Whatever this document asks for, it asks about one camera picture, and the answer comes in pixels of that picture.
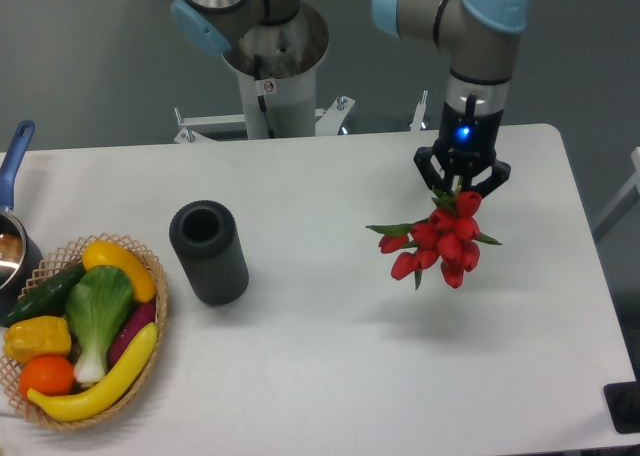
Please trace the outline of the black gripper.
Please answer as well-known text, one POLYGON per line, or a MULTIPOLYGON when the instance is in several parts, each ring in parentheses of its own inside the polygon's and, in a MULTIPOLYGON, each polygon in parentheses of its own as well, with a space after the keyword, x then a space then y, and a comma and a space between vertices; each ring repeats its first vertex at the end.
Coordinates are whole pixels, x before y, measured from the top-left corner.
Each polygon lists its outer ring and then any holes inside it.
POLYGON ((433 146, 419 147, 414 163, 429 189, 453 191, 453 179, 462 176, 463 192, 487 197, 510 177, 511 166, 496 160, 495 144, 503 111, 468 116, 444 103, 441 126, 433 146), (491 167, 490 175, 477 184, 473 177, 491 167))

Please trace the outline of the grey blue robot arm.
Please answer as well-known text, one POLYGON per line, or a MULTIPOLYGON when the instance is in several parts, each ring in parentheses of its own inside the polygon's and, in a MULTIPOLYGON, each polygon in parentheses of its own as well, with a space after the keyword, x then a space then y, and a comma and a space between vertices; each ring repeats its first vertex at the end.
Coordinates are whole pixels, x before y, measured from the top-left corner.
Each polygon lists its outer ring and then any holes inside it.
MULTIPOLYGON (((432 190, 488 195, 510 166, 496 155, 529 0, 372 0, 375 26, 450 54, 435 142, 415 164, 432 190)), ((248 136, 314 136, 316 72, 328 47, 324 18, 303 0, 175 0, 172 18, 200 51, 236 73, 248 136)))

